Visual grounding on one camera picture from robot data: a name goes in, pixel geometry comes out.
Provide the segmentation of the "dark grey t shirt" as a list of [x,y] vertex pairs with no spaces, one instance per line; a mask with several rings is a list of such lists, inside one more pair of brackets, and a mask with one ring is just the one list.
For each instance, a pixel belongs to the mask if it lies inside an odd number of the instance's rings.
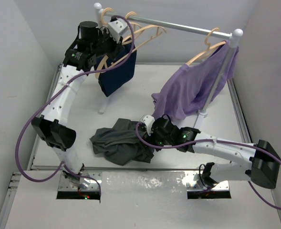
[[143,144],[136,135],[137,121],[119,118],[112,128],[97,129],[90,138],[94,154],[124,166],[131,161],[150,163],[154,149]]

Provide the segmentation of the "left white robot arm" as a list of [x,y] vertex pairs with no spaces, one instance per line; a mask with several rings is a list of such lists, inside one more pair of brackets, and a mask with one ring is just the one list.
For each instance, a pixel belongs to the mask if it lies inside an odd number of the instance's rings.
[[99,27],[94,21],[80,22],[77,36],[65,52],[57,85],[40,117],[31,121],[39,138],[51,147],[67,172],[79,174],[83,168],[73,145],[76,132],[68,128],[68,116],[82,83],[98,57],[116,57],[122,50],[122,35],[128,25],[123,19]]

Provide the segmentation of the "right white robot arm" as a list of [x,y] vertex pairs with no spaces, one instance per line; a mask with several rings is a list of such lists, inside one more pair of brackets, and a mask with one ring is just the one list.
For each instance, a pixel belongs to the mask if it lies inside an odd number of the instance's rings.
[[276,188],[280,157],[268,141],[243,144],[224,140],[196,128],[179,128],[168,115],[158,119],[145,115],[140,123],[146,130],[141,141],[157,151],[173,148],[227,160],[227,164],[210,162],[204,165],[199,180],[207,188],[224,180],[249,181],[262,188]]

